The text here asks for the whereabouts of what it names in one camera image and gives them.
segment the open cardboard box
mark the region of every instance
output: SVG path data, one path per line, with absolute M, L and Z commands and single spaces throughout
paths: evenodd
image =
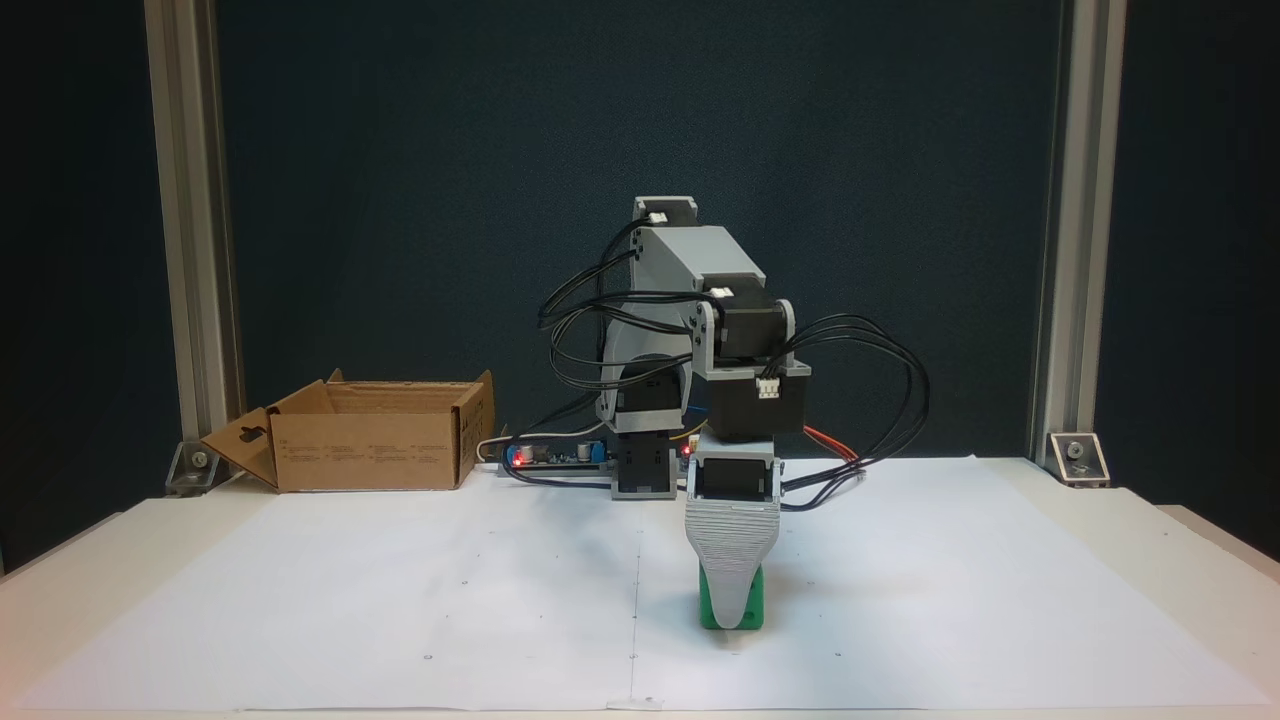
M 493 424 L 488 370 L 474 383 L 346 382 L 334 370 L 204 443 L 279 492 L 453 489 Z

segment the green block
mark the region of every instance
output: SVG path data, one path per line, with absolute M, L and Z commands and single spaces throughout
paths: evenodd
M 707 570 L 698 565 L 698 615 L 701 624 L 708 630 L 722 629 L 716 623 L 716 612 L 712 611 L 712 592 L 707 587 Z M 742 621 L 733 630 L 759 630 L 764 625 L 764 568 L 755 569 L 755 578 L 751 580 L 751 592 L 746 596 L 746 610 L 742 612 Z

